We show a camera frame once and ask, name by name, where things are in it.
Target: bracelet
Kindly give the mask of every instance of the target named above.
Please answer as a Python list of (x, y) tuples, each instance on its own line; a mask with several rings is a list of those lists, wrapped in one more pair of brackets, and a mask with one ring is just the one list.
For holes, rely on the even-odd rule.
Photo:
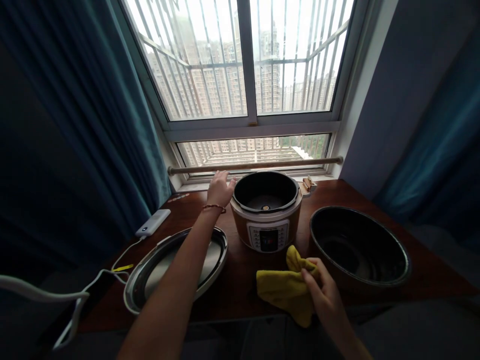
[(224, 208), (223, 206), (217, 205), (217, 204), (211, 204), (211, 205), (204, 205), (201, 207), (202, 210), (208, 209), (208, 208), (220, 208), (221, 213), (220, 214), (225, 214), (227, 212), (227, 209)]

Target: control panel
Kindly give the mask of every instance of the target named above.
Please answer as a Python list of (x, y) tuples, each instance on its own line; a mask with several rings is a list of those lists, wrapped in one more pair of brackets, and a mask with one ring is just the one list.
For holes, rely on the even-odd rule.
[(274, 253), (285, 247), (289, 238), (288, 219), (258, 223), (248, 222), (248, 237), (252, 248), (261, 253)]

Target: window pane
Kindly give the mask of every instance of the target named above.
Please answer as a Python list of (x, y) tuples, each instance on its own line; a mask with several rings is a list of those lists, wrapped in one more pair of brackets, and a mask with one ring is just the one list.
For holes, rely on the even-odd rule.
[(125, 0), (170, 121), (247, 115), (235, 0)]
[(330, 134), (178, 142), (187, 167), (324, 158)]
[(259, 115), (330, 111), (354, 0), (250, 0)]

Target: white power bank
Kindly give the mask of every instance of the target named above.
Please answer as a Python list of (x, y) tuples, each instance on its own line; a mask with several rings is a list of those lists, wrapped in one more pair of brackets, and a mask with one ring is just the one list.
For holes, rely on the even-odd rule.
[(151, 236), (170, 215), (169, 209), (157, 210), (135, 233), (136, 237)]

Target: yellow towel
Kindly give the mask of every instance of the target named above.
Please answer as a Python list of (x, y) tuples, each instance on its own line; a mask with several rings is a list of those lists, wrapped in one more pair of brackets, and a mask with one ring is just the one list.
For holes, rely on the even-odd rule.
[(314, 304), (300, 271), (305, 268), (317, 278), (319, 270), (316, 265), (301, 258), (293, 245), (286, 252), (286, 264), (290, 271), (257, 271), (256, 293), (267, 303), (287, 311), (298, 325), (308, 328)]

